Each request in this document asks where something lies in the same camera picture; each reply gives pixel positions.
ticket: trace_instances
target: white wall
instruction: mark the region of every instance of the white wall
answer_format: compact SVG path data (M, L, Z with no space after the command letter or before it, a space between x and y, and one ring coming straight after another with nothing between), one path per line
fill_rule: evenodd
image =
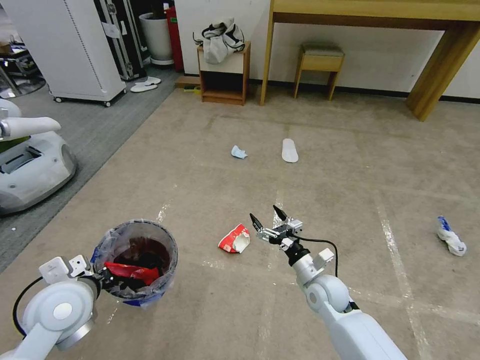
M185 72L199 73L192 32L233 16L251 41L250 77L262 79L269 6L269 0L176 0ZM331 41L345 52L339 86L409 92L441 35L441 31L277 23L269 79L292 82L300 44ZM325 80L321 73L302 76L304 82L323 84ZM480 98L480 44L445 95Z

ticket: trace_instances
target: small wooden cabinet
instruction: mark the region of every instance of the small wooden cabinet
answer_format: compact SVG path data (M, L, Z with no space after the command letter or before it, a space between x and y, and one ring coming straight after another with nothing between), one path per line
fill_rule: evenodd
M250 76L250 41L219 64L205 62L203 48L197 48L201 101L244 105Z

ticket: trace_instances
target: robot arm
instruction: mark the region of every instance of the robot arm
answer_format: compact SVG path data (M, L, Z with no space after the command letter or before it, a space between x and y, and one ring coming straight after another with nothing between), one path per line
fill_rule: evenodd
M20 329L26 337L2 360L45 359L55 345L66 350L93 328L104 279L90 271L90 262L82 255L70 261L57 256L39 270L49 286L28 303Z
M57 131L60 128L60 124L51 117L7 117L0 120L0 141Z
M22 117L17 105L0 99L0 142L57 131L60 128L60 124L51 117Z
M362 312L350 298L347 286L338 278L322 274L334 259L326 248L315 258L300 244L296 235L303 230L303 223L287 217L273 206L283 224L269 229L250 214L257 236L279 245L288 257L288 264L296 272L296 281L306 297L310 309L325 322L333 347L342 360L406 360L400 349L390 339L379 323Z

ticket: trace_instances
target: red fire extinguisher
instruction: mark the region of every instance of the red fire extinguisher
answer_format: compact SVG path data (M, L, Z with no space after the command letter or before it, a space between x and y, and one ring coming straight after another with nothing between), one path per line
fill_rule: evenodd
M168 32L170 33L171 50L173 52L173 61L175 71L181 72L184 69L184 59L182 57L182 46L180 44L179 24L177 22L177 12L175 6L165 10L168 22Z

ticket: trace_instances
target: wooden console table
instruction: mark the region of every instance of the wooden console table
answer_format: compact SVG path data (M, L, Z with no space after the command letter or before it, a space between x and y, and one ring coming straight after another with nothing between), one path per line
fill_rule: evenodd
M260 105L275 23L444 30L406 104L424 121L480 39L480 0L270 0Z

